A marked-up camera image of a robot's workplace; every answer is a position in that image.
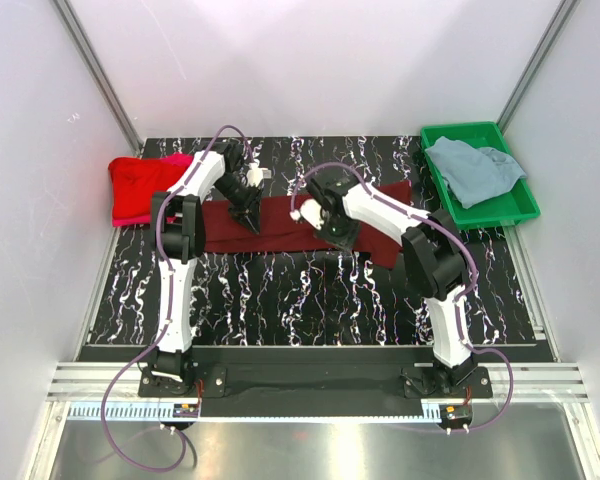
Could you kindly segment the dark red t-shirt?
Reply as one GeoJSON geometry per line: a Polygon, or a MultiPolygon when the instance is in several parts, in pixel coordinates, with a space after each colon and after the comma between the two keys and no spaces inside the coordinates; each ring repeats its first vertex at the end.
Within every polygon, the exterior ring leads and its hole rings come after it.
{"type": "MultiPolygon", "coordinates": [[[[196,233],[194,241],[204,243],[204,252],[298,253],[325,251],[332,247],[314,235],[310,224],[291,219],[288,196],[266,197],[262,200],[258,234],[233,220],[228,207],[227,201],[206,201],[202,204],[204,231],[196,233]]],[[[401,246],[377,229],[363,224],[354,250],[368,254],[375,265],[391,269],[401,252],[401,246]]]]}

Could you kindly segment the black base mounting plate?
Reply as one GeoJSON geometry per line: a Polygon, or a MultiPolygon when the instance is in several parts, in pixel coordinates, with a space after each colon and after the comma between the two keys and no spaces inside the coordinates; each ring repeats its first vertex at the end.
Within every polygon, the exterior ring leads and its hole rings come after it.
{"type": "Polygon", "coordinates": [[[185,384],[143,370],[147,398],[223,398],[242,393],[370,392],[408,399],[490,399],[489,372],[475,366],[454,380],[440,367],[416,364],[200,364],[185,384]]]}

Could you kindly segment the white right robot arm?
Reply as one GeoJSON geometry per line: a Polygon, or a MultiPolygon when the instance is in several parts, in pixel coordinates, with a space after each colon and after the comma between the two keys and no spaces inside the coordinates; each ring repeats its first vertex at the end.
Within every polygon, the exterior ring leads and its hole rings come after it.
{"type": "Polygon", "coordinates": [[[401,203],[357,173],[310,178],[306,189],[310,198],[290,215],[308,222],[318,238],[351,250],[365,224],[402,247],[407,286],[424,299],[434,340],[433,365],[405,381],[421,396],[460,394],[477,367],[465,311],[477,267],[450,214],[401,203]]]}

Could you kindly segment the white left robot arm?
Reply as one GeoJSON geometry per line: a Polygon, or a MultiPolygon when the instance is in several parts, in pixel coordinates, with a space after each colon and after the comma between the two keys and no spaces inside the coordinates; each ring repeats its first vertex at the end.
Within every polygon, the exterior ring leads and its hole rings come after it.
{"type": "Polygon", "coordinates": [[[143,387],[183,396],[201,385],[191,354],[190,302],[194,270],[206,244],[202,202],[211,189],[218,190],[229,202],[229,217],[253,234],[260,232],[261,184],[270,172],[251,163],[243,182],[239,171],[246,164],[244,152],[244,145],[235,139],[208,142],[175,183],[151,198],[160,305],[143,387]]]}

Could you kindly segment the green plastic bin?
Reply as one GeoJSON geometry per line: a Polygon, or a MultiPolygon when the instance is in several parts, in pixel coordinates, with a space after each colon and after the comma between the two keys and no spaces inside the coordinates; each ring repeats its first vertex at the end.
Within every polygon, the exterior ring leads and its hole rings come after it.
{"type": "Polygon", "coordinates": [[[431,125],[420,134],[440,202],[459,229],[509,227],[540,216],[496,123],[431,125]]]}

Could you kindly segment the light blue t-shirt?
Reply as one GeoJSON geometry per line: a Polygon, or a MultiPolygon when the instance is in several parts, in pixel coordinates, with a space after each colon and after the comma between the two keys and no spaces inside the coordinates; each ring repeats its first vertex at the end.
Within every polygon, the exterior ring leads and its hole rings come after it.
{"type": "Polygon", "coordinates": [[[493,147],[441,137],[425,153],[465,209],[509,193],[527,177],[511,155],[493,147]]]}

